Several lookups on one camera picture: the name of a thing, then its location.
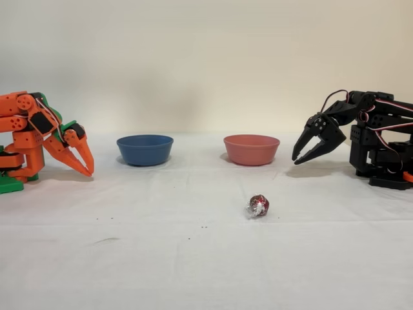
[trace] bowl rim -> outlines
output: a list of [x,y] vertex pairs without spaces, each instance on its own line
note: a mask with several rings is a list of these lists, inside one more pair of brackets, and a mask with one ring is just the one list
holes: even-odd
[[[130,144],[121,143],[121,140],[123,140],[123,139],[134,138],[134,137],[168,138],[168,139],[170,139],[170,141],[165,142],[165,143],[160,143],[160,144],[157,144],[157,145],[130,145]],[[118,147],[130,147],[130,148],[134,148],[134,149],[156,149],[158,147],[165,147],[169,144],[173,144],[173,142],[174,142],[174,139],[172,137],[164,136],[164,135],[161,135],[161,134],[134,134],[134,135],[131,135],[131,136],[125,136],[125,137],[119,138],[116,141],[116,144],[117,144]]]
[[[274,141],[274,143],[271,143],[271,144],[249,145],[249,144],[234,143],[234,142],[230,142],[230,141],[227,140],[228,138],[236,137],[236,136],[265,137],[265,138],[274,139],[275,141]],[[277,139],[277,138],[274,138],[274,137],[271,137],[271,136],[264,136],[264,135],[262,135],[262,134],[233,134],[233,135],[231,135],[231,136],[225,137],[225,138],[224,138],[224,143],[226,143],[226,144],[231,144],[231,145],[237,145],[237,146],[239,146],[239,147],[257,147],[257,148],[260,148],[260,147],[276,147],[276,146],[278,146],[281,142],[280,142],[280,140]]]

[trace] green base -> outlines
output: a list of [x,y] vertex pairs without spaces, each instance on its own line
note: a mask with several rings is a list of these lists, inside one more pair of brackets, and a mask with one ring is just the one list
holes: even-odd
[[23,188],[23,182],[8,176],[0,176],[0,194],[22,191]]
[[34,176],[30,176],[30,177],[28,177],[27,178],[27,182],[30,182],[30,181],[37,181],[39,179],[39,174],[38,173],[36,173]]

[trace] wrapped chocolate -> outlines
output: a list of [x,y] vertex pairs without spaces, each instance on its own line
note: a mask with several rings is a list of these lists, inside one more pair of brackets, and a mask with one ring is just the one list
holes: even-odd
[[250,199],[245,209],[249,217],[255,218],[266,215],[269,207],[270,202],[263,195],[255,195]]

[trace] white backdrop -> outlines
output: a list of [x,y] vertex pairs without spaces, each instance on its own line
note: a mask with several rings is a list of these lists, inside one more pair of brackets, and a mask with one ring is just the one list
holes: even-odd
[[413,101],[411,0],[2,1],[0,93],[87,131],[297,131],[330,92]]

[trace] candy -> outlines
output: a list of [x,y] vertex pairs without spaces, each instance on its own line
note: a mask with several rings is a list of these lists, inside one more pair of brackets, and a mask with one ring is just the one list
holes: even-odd
[[270,202],[263,195],[255,195],[247,205],[247,213],[250,217],[264,216],[268,212]]

